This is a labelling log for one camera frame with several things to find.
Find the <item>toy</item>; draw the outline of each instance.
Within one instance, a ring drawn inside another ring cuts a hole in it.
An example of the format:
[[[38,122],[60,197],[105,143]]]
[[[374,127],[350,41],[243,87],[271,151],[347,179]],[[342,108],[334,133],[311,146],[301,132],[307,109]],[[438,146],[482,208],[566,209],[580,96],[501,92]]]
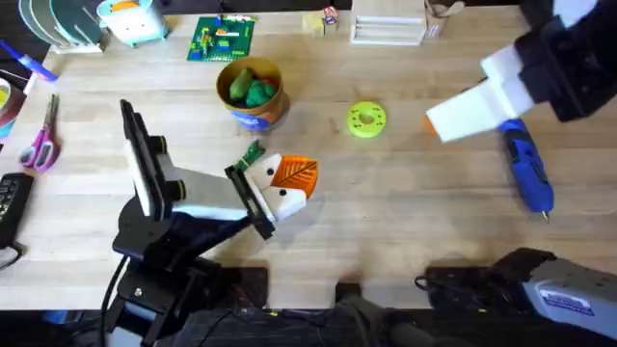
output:
[[[270,101],[272,96],[277,93],[277,89],[271,84],[259,80],[251,82],[251,87],[247,94],[247,107],[254,108]]]
[[[152,0],[105,0],[98,5],[96,13],[120,41],[131,47],[150,40],[164,40],[169,34],[165,19]]]
[[[253,82],[253,74],[247,68],[236,77],[229,86],[229,97],[232,101],[239,101],[247,96]]]
[[[305,33],[316,38],[332,35],[338,28],[338,12],[334,6],[329,6],[322,11],[305,13],[302,16],[302,28]]]
[[[232,62],[249,55],[255,19],[246,15],[201,17],[191,40],[189,62]]]
[[[359,102],[347,113],[347,126],[358,137],[374,138],[386,126],[386,111],[374,102]]]

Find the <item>orange leaf sticker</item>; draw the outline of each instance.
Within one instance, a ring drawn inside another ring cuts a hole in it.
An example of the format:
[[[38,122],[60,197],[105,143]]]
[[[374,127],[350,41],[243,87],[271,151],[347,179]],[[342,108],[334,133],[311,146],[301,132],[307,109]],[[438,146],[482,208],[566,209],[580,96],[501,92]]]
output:
[[[317,161],[302,155],[284,155],[270,185],[302,189],[310,198],[317,185]]]

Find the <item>orange object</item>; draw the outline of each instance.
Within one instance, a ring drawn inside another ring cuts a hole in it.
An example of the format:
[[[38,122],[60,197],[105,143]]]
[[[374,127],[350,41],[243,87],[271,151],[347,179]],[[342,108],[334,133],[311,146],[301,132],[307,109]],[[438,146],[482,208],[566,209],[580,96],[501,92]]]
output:
[[[132,8],[139,7],[139,3],[135,1],[122,1],[112,5],[112,12],[128,10]]]
[[[302,155],[284,155],[270,186],[302,189],[310,198],[317,185],[317,161]]]
[[[424,127],[426,128],[429,134],[433,136],[437,135],[437,131],[435,131],[435,127],[433,126],[433,123],[431,122],[431,120],[428,119],[428,116],[424,116],[422,118],[422,122],[424,123]]]

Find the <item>wooden tabletop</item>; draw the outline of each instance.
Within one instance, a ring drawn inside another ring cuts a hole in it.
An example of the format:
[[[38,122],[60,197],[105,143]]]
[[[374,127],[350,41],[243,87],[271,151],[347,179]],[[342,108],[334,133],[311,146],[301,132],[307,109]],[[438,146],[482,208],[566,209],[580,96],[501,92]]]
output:
[[[271,153],[319,161],[308,206],[264,243],[246,230],[207,255],[226,265],[267,265],[272,307],[328,307],[339,278],[362,279],[384,306],[427,307],[412,285],[430,263],[490,264],[520,246],[556,252],[617,273],[617,104],[559,123],[547,106],[524,117],[556,197],[550,224],[522,207],[499,136],[442,145],[425,111],[483,73],[479,60],[525,32],[517,8],[466,9],[443,37],[421,47],[351,46],[340,32],[301,34],[300,13],[260,13],[252,56],[282,70],[291,107],[279,128],[251,133],[215,93],[224,64],[185,61],[197,15],[170,16],[165,42],[137,49],[116,40],[104,54],[50,54],[60,72],[38,81],[0,154],[4,173],[34,140],[51,93],[60,94],[55,166],[38,176],[18,241],[24,258],[0,273],[0,309],[97,308],[120,256],[111,249],[133,195],[122,152],[119,100],[133,103],[151,134],[167,137],[174,163],[223,175],[258,138]],[[388,126],[353,137],[346,112],[379,102]]]

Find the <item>blue tool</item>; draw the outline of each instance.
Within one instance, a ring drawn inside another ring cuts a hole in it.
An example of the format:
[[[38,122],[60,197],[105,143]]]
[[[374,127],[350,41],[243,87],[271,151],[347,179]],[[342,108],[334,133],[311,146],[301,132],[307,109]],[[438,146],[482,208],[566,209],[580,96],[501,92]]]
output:
[[[538,148],[522,120],[509,120],[502,124],[499,130],[503,133],[510,154],[512,174],[517,181],[521,198],[531,211],[542,213],[548,222],[549,212],[554,207],[554,193]]]

